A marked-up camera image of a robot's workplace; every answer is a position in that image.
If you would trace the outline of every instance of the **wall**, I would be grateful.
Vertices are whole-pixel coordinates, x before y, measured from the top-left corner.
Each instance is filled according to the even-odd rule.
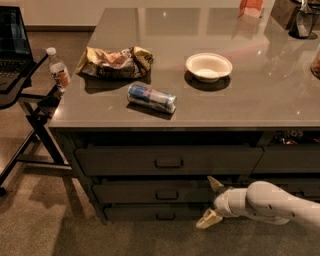
[[[272,6],[274,0],[264,0]],[[0,0],[20,6],[27,26],[95,26],[106,7],[230,7],[240,0]]]

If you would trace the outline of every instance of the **blue can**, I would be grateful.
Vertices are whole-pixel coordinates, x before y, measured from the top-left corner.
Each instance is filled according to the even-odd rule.
[[[173,94],[132,84],[128,89],[128,101],[160,112],[173,114],[177,97]]]

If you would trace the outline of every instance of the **floor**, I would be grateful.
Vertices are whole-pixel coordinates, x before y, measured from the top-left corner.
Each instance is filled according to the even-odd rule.
[[[72,73],[91,34],[30,32],[33,48],[56,47]],[[46,93],[45,63],[26,92]],[[0,111],[0,172],[31,131],[18,104]],[[47,154],[41,146],[36,154]],[[2,256],[319,255],[319,234],[289,222],[273,226],[224,219],[207,230],[193,221],[102,224],[68,168],[18,164],[0,198]]]

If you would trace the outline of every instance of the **gray countertop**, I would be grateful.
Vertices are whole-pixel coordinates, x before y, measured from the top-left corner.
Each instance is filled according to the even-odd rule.
[[[106,9],[88,46],[151,51],[155,59],[149,79],[135,83],[176,95],[177,109],[169,115],[129,104],[133,81],[74,74],[50,129],[320,128],[320,80],[310,71],[320,40],[291,38],[269,15],[270,9],[260,19],[237,18],[237,12]],[[230,76],[212,84],[198,82],[185,61],[201,52],[229,59]]]

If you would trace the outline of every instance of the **laptop keyboard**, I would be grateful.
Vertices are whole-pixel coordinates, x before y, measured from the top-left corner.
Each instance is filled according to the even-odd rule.
[[[25,65],[23,60],[0,60],[0,77],[14,77]]]

